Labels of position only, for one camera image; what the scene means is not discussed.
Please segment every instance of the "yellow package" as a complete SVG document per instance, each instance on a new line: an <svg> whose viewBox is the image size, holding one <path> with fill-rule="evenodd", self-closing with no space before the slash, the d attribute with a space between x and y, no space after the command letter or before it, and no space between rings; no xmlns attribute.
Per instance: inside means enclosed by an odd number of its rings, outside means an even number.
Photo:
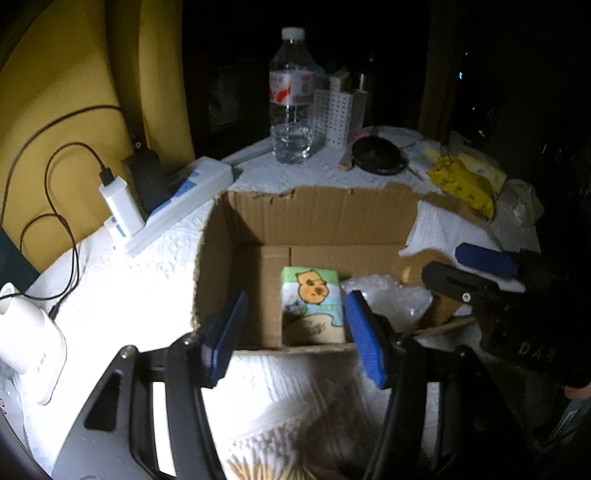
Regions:
<svg viewBox="0 0 591 480"><path fill-rule="evenodd" d="M484 177L466 170L463 163L446 155L439 158L432 171L427 172L431 181L445 192L464 200L475 210L493 218L495 214L495 202L491 183Z"/></svg>
<svg viewBox="0 0 591 480"><path fill-rule="evenodd" d="M462 161L467 170L488 179L488 181L491 183L492 190L495 193L501 192L501 189L505 184L505 180L507 179L507 174L504 171L494 167L493 165L490 165L480 158L477 158L475 154L462 152L457 157Z"/></svg>

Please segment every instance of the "bottle label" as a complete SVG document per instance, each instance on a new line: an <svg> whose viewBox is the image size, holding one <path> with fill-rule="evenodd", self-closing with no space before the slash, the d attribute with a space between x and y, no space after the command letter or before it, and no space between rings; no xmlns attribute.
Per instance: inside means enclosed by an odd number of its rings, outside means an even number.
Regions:
<svg viewBox="0 0 591 480"><path fill-rule="evenodd" d="M314 73L269 72L269 100L277 105L309 105L314 100Z"/></svg>

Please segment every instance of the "white power strip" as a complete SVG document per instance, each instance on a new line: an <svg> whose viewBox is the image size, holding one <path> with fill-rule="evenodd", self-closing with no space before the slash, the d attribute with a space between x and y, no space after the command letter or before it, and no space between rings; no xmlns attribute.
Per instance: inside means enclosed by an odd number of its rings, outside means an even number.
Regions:
<svg viewBox="0 0 591 480"><path fill-rule="evenodd" d="M170 187L175 194L150 214L145 227L134 236L126 236L114 216L107 218L105 228L113 237L115 249L134 257L233 181L231 166L202 157L171 178Z"/></svg>

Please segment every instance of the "yellow bag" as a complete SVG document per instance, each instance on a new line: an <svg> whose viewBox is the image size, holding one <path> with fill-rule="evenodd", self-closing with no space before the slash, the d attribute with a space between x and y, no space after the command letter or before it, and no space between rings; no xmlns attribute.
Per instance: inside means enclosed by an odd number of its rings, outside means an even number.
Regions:
<svg viewBox="0 0 591 480"><path fill-rule="evenodd" d="M439 188L464 200L487 218L492 219L495 215L491 183L486 178L466 170L458 158L449 155L440 157L427 175Z"/></svg>

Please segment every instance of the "screw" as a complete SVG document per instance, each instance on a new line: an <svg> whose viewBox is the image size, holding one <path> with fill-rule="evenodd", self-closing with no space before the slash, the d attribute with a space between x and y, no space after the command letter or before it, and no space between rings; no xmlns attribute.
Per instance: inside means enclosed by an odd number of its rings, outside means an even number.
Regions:
<svg viewBox="0 0 591 480"><path fill-rule="evenodd" d="M184 340L184 342L183 342L183 343L184 343L185 345L190 345L190 344L191 344L191 343L192 343L192 342L195 340L195 336L196 336L195 332L191 332L191 333L189 333L189 334L188 334L188 335L185 337L185 340Z"/></svg>
<svg viewBox="0 0 591 480"><path fill-rule="evenodd" d="M127 358L132 356L135 352L135 347L133 345L124 346L121 349L121 358Z"/></svg>

